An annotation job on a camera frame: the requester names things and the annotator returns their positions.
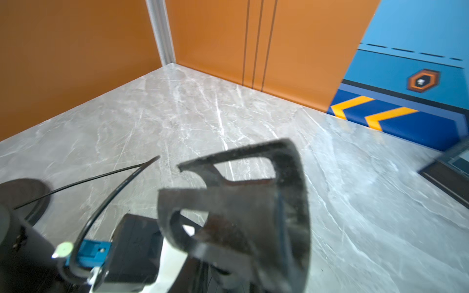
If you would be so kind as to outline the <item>black mic clip pole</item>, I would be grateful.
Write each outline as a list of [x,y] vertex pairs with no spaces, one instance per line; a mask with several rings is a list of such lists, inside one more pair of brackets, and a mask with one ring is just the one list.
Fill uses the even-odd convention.
[[[230,181],[223,162],[265,158],[275,176]],[[301,293],[311,228],[300,154],[289,139],[248,145],[181,163],[203,189],[161,189],[158,223],[172,247],[270,293]]]

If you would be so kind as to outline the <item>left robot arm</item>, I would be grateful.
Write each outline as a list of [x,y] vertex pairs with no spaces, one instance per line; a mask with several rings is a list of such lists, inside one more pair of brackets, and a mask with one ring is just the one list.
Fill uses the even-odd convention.
[[65,293],[54,246],[27,221],[1,206],[1,292]]

